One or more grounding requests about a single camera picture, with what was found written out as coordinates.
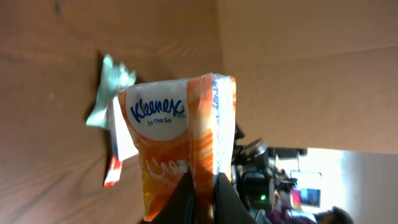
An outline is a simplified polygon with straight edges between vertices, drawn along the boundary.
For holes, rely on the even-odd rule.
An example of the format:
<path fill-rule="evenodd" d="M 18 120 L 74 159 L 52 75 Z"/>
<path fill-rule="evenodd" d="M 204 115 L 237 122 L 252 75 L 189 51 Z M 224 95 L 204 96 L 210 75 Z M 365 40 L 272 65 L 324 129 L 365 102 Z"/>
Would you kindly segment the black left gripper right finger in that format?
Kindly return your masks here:
<path fill-rule="evenodd" d="M 224 173 L 219 173 L 214 191 L 216 224 L 256 224 Z"/>

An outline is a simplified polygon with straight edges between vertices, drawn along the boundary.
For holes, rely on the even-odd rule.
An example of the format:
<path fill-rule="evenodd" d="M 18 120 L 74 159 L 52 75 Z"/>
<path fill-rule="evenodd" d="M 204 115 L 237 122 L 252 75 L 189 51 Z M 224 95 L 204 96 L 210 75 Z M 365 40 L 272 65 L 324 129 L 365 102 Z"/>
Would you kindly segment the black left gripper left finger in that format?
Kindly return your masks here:
<path fill-rule="evenodd" d="M 192 224 L 195 211 L 195 192 L 191 173 L 185 173 L 163 209 L 150 224 Z"/>

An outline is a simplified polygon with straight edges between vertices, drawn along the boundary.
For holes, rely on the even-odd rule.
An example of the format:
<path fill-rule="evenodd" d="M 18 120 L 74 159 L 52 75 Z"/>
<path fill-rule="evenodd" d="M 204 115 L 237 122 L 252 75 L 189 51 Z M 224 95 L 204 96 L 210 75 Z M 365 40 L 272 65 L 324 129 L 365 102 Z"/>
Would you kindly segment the red white sachet stick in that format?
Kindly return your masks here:
<path fill-rule="evenodd" d="M 104 179 L 104 187 L 109 188 L 117 184 L 120 180 L 123 162 L 119 161 L 116 156 L 111 157 L 111 161 L 108 166 L 108 171 Z"/>

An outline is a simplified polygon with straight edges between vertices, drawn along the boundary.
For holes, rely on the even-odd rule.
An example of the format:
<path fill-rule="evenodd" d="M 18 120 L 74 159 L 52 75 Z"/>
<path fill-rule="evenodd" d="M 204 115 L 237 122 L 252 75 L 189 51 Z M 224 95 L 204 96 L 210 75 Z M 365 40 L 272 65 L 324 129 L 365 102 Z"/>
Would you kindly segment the white toothpaste box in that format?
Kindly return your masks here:
<path fill-rule="evenodd" d="M 113 155 L 119 161 L 125 161 L 138 154 L 132 137 L 123 118 L 117 96 L 109 101 L 107 117 L 111 136 Z"/>

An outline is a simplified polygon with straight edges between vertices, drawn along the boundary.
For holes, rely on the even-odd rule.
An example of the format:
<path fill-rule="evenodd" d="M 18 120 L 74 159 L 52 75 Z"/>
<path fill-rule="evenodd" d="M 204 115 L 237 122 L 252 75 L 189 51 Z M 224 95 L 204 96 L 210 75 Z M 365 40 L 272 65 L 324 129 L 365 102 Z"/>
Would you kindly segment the orange Kleenex tissue pack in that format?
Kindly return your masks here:
<path fill-rule="evenodd" d="M 195 221 L 212 223 L 216 178 L 231 173 L 234 77 L 209 73 L 141 83 L 120 91 L 118 101 L 139 153 L 144 220 L 160 213 L 182 175 L 190 172 Z"/>

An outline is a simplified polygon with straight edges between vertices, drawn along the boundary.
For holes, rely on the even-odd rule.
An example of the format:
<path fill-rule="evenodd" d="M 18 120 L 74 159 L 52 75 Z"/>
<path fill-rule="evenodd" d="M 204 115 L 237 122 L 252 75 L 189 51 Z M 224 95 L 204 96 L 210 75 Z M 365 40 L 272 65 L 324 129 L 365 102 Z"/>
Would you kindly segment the light green wipes packet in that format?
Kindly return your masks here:
<path fill-rule="evenodd" d="M 115 62 L 110 54 L 106 54 L 103 58 L 95 106 L 86 120 L 86 125 L 109 129 L 107 118 L 109 101 L 119 91 L 134 85 L 136 78 L 135 70 L 128 69 L 122 62 Z"/>

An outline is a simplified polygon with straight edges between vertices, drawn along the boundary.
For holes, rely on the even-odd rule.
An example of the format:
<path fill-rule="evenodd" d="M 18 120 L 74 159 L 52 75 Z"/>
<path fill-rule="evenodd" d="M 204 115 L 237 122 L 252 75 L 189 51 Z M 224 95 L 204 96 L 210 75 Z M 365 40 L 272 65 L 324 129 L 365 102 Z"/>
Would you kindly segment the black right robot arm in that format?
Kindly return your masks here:
<path fill-rule="evenodd" d="M 307 148 L 273 147 L 261 138 L 239 145 L 245 137 L 239 126 L 235 127 L 232 153 L 232 185 L 244 206 L 249 210 L 271 211 L 276 206 L 292 208 L 292 189 L 297 179 L 289 177 L 278 168 L 279 159 L 299 159 L 306 156 Z"/>

